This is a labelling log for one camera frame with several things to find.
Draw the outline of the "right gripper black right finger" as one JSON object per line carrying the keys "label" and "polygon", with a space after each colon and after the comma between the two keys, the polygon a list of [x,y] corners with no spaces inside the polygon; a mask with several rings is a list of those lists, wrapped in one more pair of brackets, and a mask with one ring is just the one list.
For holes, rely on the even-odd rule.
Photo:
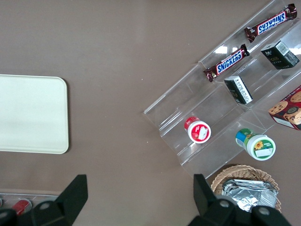
{"label": "right gripper black right finger", "polygon": [[289,221],[276,209],[256,206],[251,212],[240,209],[226,199],[214,195],[204,175],[193,178],[193,197],[199,215],[190,226],[289,226]]}

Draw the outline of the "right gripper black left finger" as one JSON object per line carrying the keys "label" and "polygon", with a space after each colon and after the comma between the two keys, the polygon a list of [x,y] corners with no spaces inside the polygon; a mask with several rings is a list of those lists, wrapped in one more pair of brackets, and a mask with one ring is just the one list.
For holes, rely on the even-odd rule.
{"label": "right gripper black left finger", "polygon": [[87,176],[77,175],[55,200],[33,206],[21,198],[12,206],[0,203],[2,226],[71,226],[88,199]]}

